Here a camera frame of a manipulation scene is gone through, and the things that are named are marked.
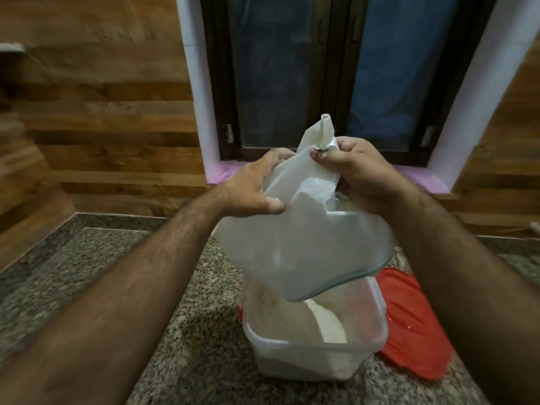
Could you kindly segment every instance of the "plastic container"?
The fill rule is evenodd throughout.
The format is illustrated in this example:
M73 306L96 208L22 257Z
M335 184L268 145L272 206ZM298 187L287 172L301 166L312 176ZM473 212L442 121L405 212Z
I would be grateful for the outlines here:
M312 335L304 341L261 336L259 331L265 321L261 291L272 293L253 280L244 283L242 325L262 375L299 381L344 381L386 343L386 304L373 277L354 280L313 298L339 318L347 337L347 343L341 344L325 343ZM287 312L299 308L292 305L306 306L303 302L289 302L271 295L274 302L291 305L286 306Z

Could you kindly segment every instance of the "white plastic bag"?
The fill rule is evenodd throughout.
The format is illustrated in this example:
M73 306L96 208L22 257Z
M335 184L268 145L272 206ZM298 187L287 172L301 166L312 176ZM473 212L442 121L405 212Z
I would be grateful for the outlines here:
M381 217L336 197L340 175L311 159L312 146L339 150L330 115L307 129L296 155L265 179L264 193L283 201L286 211L226 217L214 231L233 263L289 301L373 274L387 263L394 245Z

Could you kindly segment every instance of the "wooden wall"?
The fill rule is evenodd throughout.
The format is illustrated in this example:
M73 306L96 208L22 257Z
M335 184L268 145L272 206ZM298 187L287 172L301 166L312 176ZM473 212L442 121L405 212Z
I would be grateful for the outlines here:
M470 231L538 237L540 222L540 35L499 103L482 140L441 202Z
M0 272L74 212L0 90Z
M0 82L78 211L164 216L206 190L176 0L0 0Z

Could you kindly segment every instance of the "red plastic lid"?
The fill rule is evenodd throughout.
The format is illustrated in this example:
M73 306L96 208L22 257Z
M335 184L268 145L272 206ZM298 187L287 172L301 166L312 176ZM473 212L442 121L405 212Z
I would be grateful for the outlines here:
M421 378L441 380L453 348L415 276L388 267L376 279L387 305L382 354Z

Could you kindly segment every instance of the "countertop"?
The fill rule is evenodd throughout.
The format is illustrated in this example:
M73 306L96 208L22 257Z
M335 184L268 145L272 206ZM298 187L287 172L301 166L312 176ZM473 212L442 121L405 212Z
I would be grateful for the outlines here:
M0 274L0 358L148 233L84 228L44 262L33 265L28 260L25 271L15 267ZM524 274L540 278L540 253L515 255L504 250L503 258ZM344 383L262 377L237 318L240 286L239 269L210 239L128 404L487 403L455 354L440 383L415 378L377 355Z

